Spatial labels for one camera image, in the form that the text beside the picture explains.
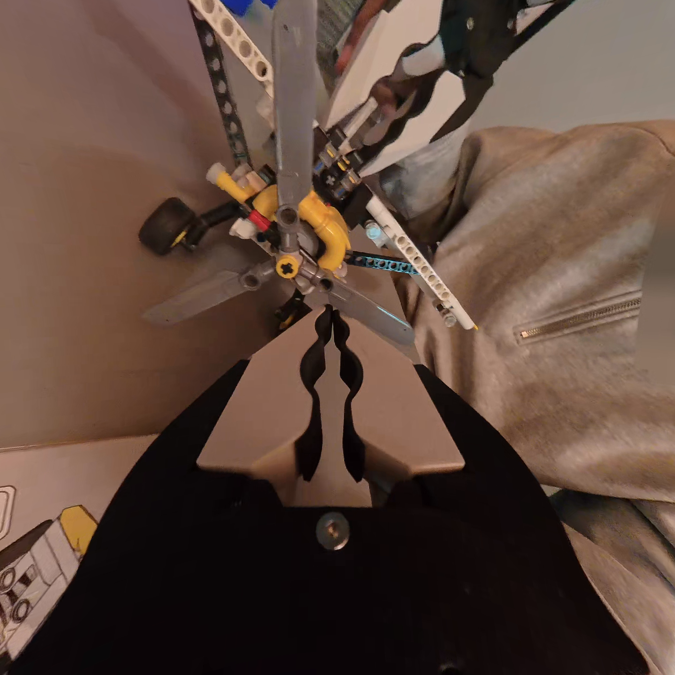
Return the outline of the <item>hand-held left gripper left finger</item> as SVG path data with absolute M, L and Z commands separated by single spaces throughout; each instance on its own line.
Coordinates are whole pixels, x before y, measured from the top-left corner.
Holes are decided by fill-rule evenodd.
M 331 310 L 312 310 L 253 354 L 200 452 L 203 470 L 266 480 L 284 506 L 301 475 L 296 443 L 310 425 L 314 384 L 302 382 L 301 362 L 330 338 Z

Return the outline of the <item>person's right hand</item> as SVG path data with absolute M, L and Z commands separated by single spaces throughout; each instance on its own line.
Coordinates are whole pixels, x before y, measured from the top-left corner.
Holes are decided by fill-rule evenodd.
M 335 61 L 335 75 L 342 76 L 359 50 L 375 34 L 375 27 L 384 13 L 389 13 L 399 1 L 364 1 L 346 36 L 339 44 L 341 49 Z

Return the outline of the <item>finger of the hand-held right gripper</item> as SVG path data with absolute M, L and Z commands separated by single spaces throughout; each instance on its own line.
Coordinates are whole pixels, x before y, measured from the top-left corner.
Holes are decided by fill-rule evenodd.
M 374 17 L 355 46 L 330 98 L 324 128 L 332 128 L 370 97 L 390 76 L 405 50 L 430 43 L 438 33 L 443 1 L 399 1 Z
M 360 168 L 361 178 L 380 172 L 425 147 L 465 100 L 463 80 L 448 71 L 441 72 L 427 92 L 428 97 L 419 92 L 412 99 L 406 114 L 390 124 L 373 150 L 362 152 L 368 160 Z

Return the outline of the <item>lego airplane model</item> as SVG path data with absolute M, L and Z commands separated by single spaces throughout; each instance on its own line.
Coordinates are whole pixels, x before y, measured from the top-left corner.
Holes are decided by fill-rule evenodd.
M 207 181 L 232 199 L 231 234 L 256 240 L 269 261 L 243 272 L 224 271 L 149 308 L 143 319 L 175 325 L 247 291 L 274 275 L 291 282 L 301 295 L 316 295 L 401 344 L 414 341 L 405 321 L 346 285 L 339 272 L 366 266 L 420 280 L 435 299 L 447 325 L 466 330 L 477 325 L 433 269 L 430 261 L 374 192 L 364 185 L 359 149 L 352 137 L 377 109 L 368 97 L 332 128 L 315 113 L 316 1 L 278 1 L 272 16 L 272 62 L 265 58 L 262 83 L 271 98 L 275 124 L 275 176 L 265 183 L 241 178 L 214 164 Z

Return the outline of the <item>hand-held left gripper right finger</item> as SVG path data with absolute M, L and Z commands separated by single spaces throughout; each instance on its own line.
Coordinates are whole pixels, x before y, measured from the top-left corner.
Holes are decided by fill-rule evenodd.
M 413 478 L 463 470 L 465 461 L 414 363 L 356 319 L 333 312 L 340 378 L 348 388 L 342 448 L 346 469 L 366 482 L 374 507 Z

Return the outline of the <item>lego instruction booklet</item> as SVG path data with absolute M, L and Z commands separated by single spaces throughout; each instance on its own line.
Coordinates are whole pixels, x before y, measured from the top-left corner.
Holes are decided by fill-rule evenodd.
M 156 435 L 1 449 L 1 673 L 37 634 Z

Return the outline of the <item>person's grey hoodie torso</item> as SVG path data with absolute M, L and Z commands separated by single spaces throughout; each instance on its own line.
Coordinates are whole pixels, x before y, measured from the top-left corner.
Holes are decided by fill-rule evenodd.
M 545 242 L 458 230 L 434 267 L 477 331 L 413 289 L 423 362 L 518 451 L 654 674 L 674 673 L 674 390 L 635 364 L 651 230 Z

